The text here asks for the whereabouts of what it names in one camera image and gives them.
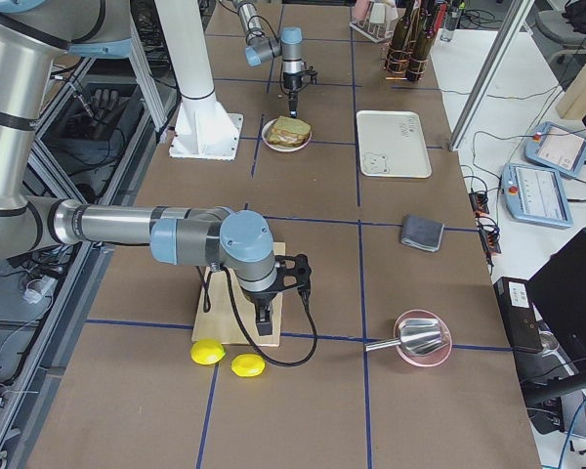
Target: lemon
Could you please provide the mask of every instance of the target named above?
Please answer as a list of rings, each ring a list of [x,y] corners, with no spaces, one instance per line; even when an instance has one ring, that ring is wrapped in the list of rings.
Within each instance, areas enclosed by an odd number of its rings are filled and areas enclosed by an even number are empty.
[[[237,376],[251,378],[263,372],[265,361],[256,354],[242,354],[234,358],[230,367]]]
[[[199,364],[213,364],[226,355],[224,346],[213,339],[198,340],[191,347],[191,358]]]

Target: pink bowl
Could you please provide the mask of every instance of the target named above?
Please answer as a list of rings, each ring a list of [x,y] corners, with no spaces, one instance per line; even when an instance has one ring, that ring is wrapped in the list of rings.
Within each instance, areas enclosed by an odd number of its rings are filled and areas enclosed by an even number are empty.
[[[445,360],[449,358],[449,354],[451,353],[451,334],[449,333],[449,329],[447,325],[439,318],[437,315],[430,313],[429,311],[425,310],[410,310],[406,311],[403,315],[401,315],[395,321],[395,325],[393,327],[393,335],[397,337],[399,334],[399,325],[403,320],[407,320],[409,318],[433,318],[435,320],[439,320],[440,329],[442,330],[443,335],[447,339],[447,345],[441,349],[436,350],[435,352],[423,356],[423,357],[413,357],[408,355],[404,352],[399,345],[396,346],[398,349],[398,354],[408,363],[414,364],[415,366],[438,366],[439,364],[443,363]]]

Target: white plate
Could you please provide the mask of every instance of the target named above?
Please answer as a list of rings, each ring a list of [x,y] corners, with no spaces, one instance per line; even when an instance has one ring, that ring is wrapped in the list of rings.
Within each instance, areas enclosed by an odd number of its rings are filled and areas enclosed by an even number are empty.
[[[263,137],[263,142],[265,142],[265,145],[267,145],[270,149],[274,149],[275,151],[280,151],[281,153],[291,153],[293,151],[297,151],[298,149],[302,149],[303,147],[305,147],[306,145],[309,144],[309,142],[311,141],[311,137],[313,136],[313,132],[311,132],[309,134],[309,137],[298,147],[285,147],[284,145],[274,145],[274,144],[270,144],[267,141],[267,137],[270,134],[270,129],[272,128],[273,124],[277,121],[277,119],[274,120],[270,120],[267,124],[265,124],[263,126],[263,132],[261,133],[262,137]]]
[[[389,178],[429,178],[432,175],[417,114],[360,110],[356,122],[362,174]]]

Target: monitor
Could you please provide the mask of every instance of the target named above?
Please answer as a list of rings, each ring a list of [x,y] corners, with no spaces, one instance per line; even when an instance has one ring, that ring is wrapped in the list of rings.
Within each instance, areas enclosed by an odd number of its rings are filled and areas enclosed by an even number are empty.
[[[570,360],[586,357],[586,228],[528,282],[527,294]],[[575,367],[586,371],[586,360]]]

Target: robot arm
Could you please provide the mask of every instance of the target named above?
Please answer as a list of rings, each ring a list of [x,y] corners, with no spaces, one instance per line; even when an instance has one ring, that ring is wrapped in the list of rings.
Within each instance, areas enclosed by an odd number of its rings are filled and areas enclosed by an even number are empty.
[[[273,255],[257,213],[104,207],[21,193],[53,60],[67,51],[126,56],[129,15],[126,0],[0,0],[0,260],[83,240],[149,244],[161,262],[234,269],[259,333],[271,334],[272,298],[290,288],[308,294],[311,270],[306,256]],[[295,282],[285,286],[286,277]]]
[[[298,94],[316,83],[317,72],[302,59],[302,29],[285,27],[280,38],[268,37],[261,26],[261,16],[251,0],[232,0],[245,35],[245,57],[257,66],[282,56],[282,90],[289,99],[289,114],[297,117]]]

